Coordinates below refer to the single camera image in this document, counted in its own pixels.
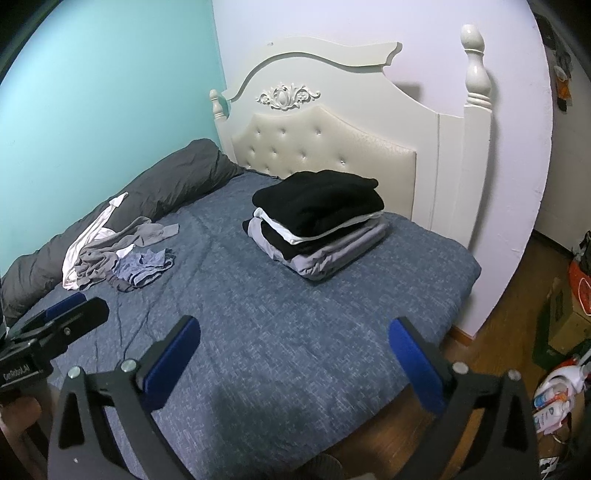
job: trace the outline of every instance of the mattress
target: mattress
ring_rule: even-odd
[[[314,283],[272,261],[244,233],[252,194],[278,180],[253,172],[181,207],[161,223],[180,233],[173,268],[131,293],[86,290],[109,320],[55,360],[57,386],[73,365],[107,371],[139,358],[184,314],[202,342],[167,405],[153,414],[196,478],[244,478],[294,468],[374,416],[408,383],[388,346],[388,324],[407,316],[439,343],[480,267],[455,241],[388,213],[389,234]],[[58,286],[27,316],[64,299]],[[132,473],[142,470],[121,425],[114,435]]]

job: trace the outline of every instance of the black sweater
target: black sweater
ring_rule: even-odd
[[[301,171],[261,189],[252,203],[298,236],[316,236],[347,220],[384,209],[375,179],[352,173]]]

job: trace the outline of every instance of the bed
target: bed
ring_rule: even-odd
[[[55,360],[55,385],[73,365],[96,372],[139,358],[193,315],[202,343],[154,418],[196,478],[295,468],[392,401],[407,379],[389,350],[389,321],[407,316],[439,343],[480,273],[466,247],[485,181],[490,83],[475,27],[463,27],[462,43],[463,118],[427,109],[386,79],[398,43],[288,38],[255,53],[235,84],[210,95],[222,150],[246,172],[159,220],[181,231],[158,244],[176,255],[158,281],[86,291],[107,301],[109,320]],[[323,168],[377,178],[390,232],[314,283],[272,262],[241,223],[256,190]],[[69,294],[56,287],[27,317]]]

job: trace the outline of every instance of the bottle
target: bottle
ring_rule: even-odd
[[[569,398],[569,388],[561,379],[556,378],[549,383],[552,384],[549,388],[534,397],[534,408],[536,410],[544,408],[556,400],[566,401]]]
[[[569,367],[557,368],[550,372],[550,375],[538,387],[534,393],[534,398],[544,393],[549,387],[559,381],[569,386],[569,396],[572,397],[583,391],[585,380],[589,374],[591,374],[591,362],[583,366],[571,365]]]
[[[560,427],[562,419],[570,412],[571,401],[557,400],[542,410],[534,413],[535,432],[552,433]]]

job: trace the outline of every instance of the human hand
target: human hand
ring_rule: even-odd
[[[45,475],[33,461],[22,435],[40,417],[41,406],[32,397],[20,397],[0,409],[0,429],[17,458],[35,480],[45,480]]]

